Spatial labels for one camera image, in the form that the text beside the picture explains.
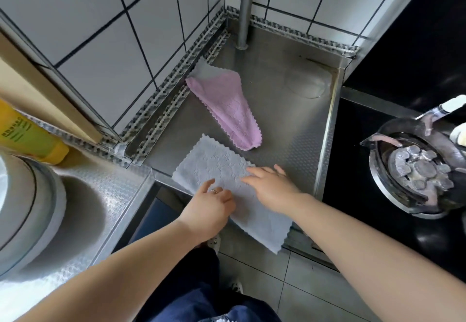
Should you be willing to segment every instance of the metal counter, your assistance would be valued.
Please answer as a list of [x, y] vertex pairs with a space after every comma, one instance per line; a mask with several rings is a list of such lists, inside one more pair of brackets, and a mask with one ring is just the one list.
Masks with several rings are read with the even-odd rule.
[[[144, 164], [156, 170], [157, 181], [184, 192], [171, 175], [204, 133], [258, 166], [283, 166], [301, 190], [321, 195], [348, 59], [260, 29], [253, 30], [247, 50], [235, 49], [235, 43], [231, 35], [213, 65], [240, 74], [244, 96], [262, 131], [262, 145], [247, 152], [236, 148], [191, 93]], [[332, 85], [318, 98], [306, 97], [315, 88], [306, 83], [312, 77], [309, 60], [333, 64], [326, 67], [333, 75]]]
[[53, 168], [67, 192], [63, 222], [35, 260], [0, 281], [0, 321], [13, 321], [110, 255], [154, 184], [146, 167], [124, 169], [74, 148]]

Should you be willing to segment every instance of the black glass cooktop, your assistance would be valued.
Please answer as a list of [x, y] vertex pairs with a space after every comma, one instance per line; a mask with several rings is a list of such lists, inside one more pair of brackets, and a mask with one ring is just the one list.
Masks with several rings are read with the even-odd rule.
[[[420, 219], [390, 202], [375, 184], [369, 169], [369, 149], [359, 143], [392, 116], [342, 99], [323, 201], [418, 251], [466, 282], [464, 208], [445, 218]], [[342, 201], [345, 193], [350, 201]]]

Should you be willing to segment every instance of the yellow tube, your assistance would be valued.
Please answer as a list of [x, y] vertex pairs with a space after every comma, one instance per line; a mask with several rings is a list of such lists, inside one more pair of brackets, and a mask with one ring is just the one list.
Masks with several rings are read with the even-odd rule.
[[58, 164], [68, 154], [62, 140], [30, 121], [0, 99], [0, 145], [47, 164]]

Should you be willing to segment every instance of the tiled floor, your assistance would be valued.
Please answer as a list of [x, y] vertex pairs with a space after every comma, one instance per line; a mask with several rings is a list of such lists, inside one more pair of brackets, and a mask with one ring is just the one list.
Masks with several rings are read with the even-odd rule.
[[238, 278], [283, 322], [380, 321], [339, 272], [286, 249], [275, 255], [231, 223], [220, 235], [221, 281]]

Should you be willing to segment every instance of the forearm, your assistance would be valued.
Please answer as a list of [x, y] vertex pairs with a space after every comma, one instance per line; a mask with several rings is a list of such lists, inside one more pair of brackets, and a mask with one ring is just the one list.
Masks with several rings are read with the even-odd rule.
[[69, 280], [19, 321], [131, 321], [197, 244], [195, 235], [176, 220]]
[[288, 207], [384, 322], [465, 320], [466, 285], [420, 254], [309, 195]]

